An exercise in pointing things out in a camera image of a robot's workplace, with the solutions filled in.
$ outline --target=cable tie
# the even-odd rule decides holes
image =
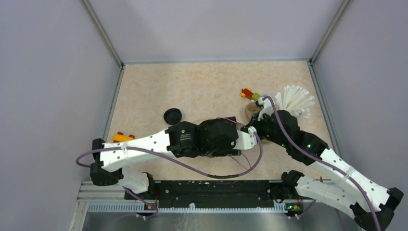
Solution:
[[[124,156],[127,156],[128,155],[128,144],[129,144],[129,141],[125,141],[125,142],[123,142],[123,144],[122,144],[122,146],[120,146],[120,148],[122,149],[122,151],[123,151],[123,155]]]
[[[345,171],[345,172],[346,172],[346,175],[344,175],[341,179],[335,181],[334,183],[338,184],[338,183],[347,181],[347,180],[353,175],[353,173],[354,173],[355,171],[356,171],[355,168],[353,168],[352,166],[349,166],[348,169],[347,169],[347,171]]]

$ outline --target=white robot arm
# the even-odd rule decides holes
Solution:
[[[362,228],[376,230],[368,200],[381,229],[388,227],[403,196],[400,190],[387,189],[363,176],[316,135],[301,131],[295,117],[286,111],[276,111],[269,97],[260,97],[256,103],[261,111],[240,129],[231,122],[235,118],[230,117],[228,120],[207,120],[199,125],[181,122],[154,135],[126,142],[105,143],[101,139],[94,140],[93,149],[103,148],[104,151],[94,154],[95,163],[91,165],[90,174],[92,181],[101,186],[119,184],[135,194],[143,193],[148,191],[153,179],[147,173],[140,173],[128,165],[157,157],[171,160],[178,157],[240,155],[241,150],[257,145],[258,136],[286,148],[293,159],[321,172],[336,184],[327,185],[292,170],[282,175],[282,183],[294,194],[335,207],[353,218]]]

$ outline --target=gray wall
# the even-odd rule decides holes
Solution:
[[[306,59],[342,0],[90,0],[123,62]]]
[[[0,230],[66,230],[118,67],[80,1],[1,1],[0,75]]]
[[[354,1],[317,62],[344,159],[408,193],[408,1]],[[408,198],[388,230],[406,230]]]

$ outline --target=white feather duster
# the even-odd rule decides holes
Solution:
[[[307,96],[309,91],[300,86],[286,86],[283,96],[279,92],[276,98],[276,106],[279,110],[285,110],[295,117],[310,118],[310,107],[315,104],[314,96]]]

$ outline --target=black cap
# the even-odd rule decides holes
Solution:
[[[163,118],[166,123],[176,125],[181,121],[181,111],[177,108],[170,108],[165,112]]]

